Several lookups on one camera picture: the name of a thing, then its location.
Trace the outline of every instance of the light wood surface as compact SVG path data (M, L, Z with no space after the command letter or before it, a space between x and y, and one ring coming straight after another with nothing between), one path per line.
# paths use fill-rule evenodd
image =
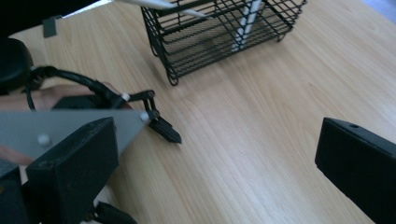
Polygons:
M396 25L360 0L315 0L280 42L241 52L171 87L139 7L111 3L13 37L35 65L153 89L183 138L149 128L109 182L139 223L372 223L314 164L324 117L396 142ZM63 83L49 81L47 85Z

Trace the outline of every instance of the black wire basket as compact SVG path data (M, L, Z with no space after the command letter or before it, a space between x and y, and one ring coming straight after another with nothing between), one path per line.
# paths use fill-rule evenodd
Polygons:
M270 39L283 39L306 0L176 0L141 7L153 54L171 85L188 73Z

